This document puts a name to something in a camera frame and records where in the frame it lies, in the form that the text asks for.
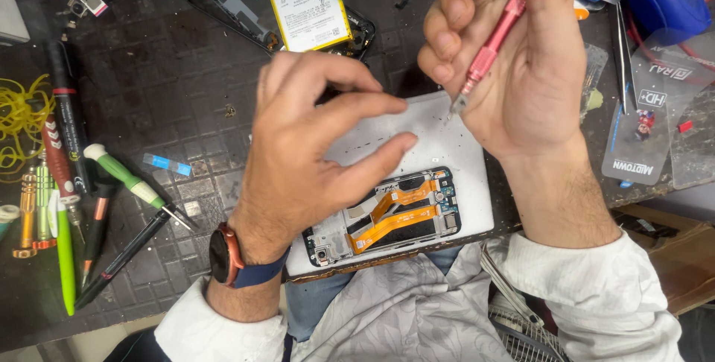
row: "circuit board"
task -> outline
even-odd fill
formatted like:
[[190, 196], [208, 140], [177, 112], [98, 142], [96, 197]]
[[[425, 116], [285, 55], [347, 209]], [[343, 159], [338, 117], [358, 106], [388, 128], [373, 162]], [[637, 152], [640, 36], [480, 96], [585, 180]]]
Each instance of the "circuit board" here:
[[453, 235], [461, 227], [452, 172], [442, 166], [381, 182], [360, 202], [306, 229], [316, 267]]

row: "jeans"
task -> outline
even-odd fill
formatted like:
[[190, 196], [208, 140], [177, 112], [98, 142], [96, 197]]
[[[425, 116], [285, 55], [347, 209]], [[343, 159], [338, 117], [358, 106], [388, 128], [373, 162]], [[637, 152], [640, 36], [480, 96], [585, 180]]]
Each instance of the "jeans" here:
[[[432, 263], [447, 275], [454, 259], [462, 246], [425, 253]], [[336, 274], [322, 280], [310, 281], [304, 284], [285, 284], [285, 300], [288, 305], [288, 334], [298, 342], [308, 340], [317, 323], [325, 313], [327, 306], [345, 285], [355, 275], [355, 272]]]

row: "green pen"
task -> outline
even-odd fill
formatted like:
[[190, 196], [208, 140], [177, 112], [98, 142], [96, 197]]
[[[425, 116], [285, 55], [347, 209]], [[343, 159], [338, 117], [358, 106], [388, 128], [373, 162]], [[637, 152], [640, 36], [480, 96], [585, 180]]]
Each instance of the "green pen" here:
[[72, 235], [69, 230], [67, 208], [59, 202], [59, 196], [52, 196], [50, 201], [56, 203], [50, 206], [50, 213], [57, 213], [57, 218], [50, 216], [50, 226], [53, 220], [57, 221], [57, 255], [59, 258], [59, 277], [62, 283], [62, 298], [68, 315], [74, 315], [74, 301], [76, 296], [76, 283], [74, 281], [74, 260], [72, 259]]

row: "green screwdriver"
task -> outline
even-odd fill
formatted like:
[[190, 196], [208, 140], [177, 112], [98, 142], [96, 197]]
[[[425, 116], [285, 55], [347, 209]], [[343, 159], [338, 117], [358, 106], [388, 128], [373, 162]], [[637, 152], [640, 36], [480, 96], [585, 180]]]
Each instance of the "green screwdriver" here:
[[174, 217], [174, 220], [178, 221], [186, 229], [191, 230], [191, 227], [187, 225], [186, 222], [179, 219], [169, 208], [166, 206], [166, 202], [149, 186], [148, 183], [143, 181], [131, 174], [131, 172], [117, 161], [114, 157], [107, 154], [104, 146], [101, 144], [89, 145], [85, 148], [85, 157], [92, 158], [97, 161], [98, 164], [102, 165], [107, 172], [113, 177], [116, 177], [124, 183], [124, 186], [130, 190], [130, 192], [139, 196], [143, 201], [151, 204], [153, 207], [166, 211], [168, 215]]

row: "dark work table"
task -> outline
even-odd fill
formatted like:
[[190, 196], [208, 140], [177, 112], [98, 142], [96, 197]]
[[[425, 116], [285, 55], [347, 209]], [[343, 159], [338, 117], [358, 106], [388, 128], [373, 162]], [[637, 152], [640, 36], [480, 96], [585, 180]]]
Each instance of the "dark work table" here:
[[[59, 38], [64, 19], [56, 12], [65, 10], [68, 0], [16, 1], [31, 41], [0, 49], [0, 77], [28, 87], [47, 73], [41, 42]], [[378, 28], [364, 61], [386, 92], [409, 97], [439, 90], [416, 64], [424, 42], [423, 17], [434, 0], [409, 0], [403, 10], [395, 8], [402, 0], [344, 1]], [[592, 13], [580, 26], [585, 42], [609, 53], [598, 83], [603, 105], [589, 111], [582, 124], [607, 205], [617, 207], [667, 193], [672, 190], [669, 159], [660, 182], [652, 187], [634, 184], [621, 189], [617, 180], [601, 175], [617, 102], [612, 98], [617, 96], [617, 82], [608, 14]], [[112, 155], [140, 172], [200, 229], [190, 232], [171, 221], [98, 299], [68, 318], [56, 250], [41, 250], [27, 260], [13, 259], [12, 248], [20, 235], [14, 225], [0, 243], [0, 352], [166, 312], [192, 282], [208, 273], [208, 240], [238, 199], [257, 75], [269, 61], [258, 47], [185, 0], [113, 0], [100, 17], [82, 19], [69, 31], [69, 40], [82, 64], [79, 91], [91, 141], [103, 143]], [[235, 116], [226, 117], [227, 105], [235, 109]], [[144, 164], [145, 152], [190, 164], [192, 175]], [[501, 167], [489, 155], [486, 164], [496, 224], [487, 235], [520, 229]], [[0, 204], [18, 202], [19, 185], [2, 185]], [[93, 203], [85, 201], [85, 218], [91, 215]], [[122, 190], [110, 205], [107, 241], [96, 271], [104, 269], [155, 212]], [[77, 262], [82, 248], [76, 234], [74, 253]]]

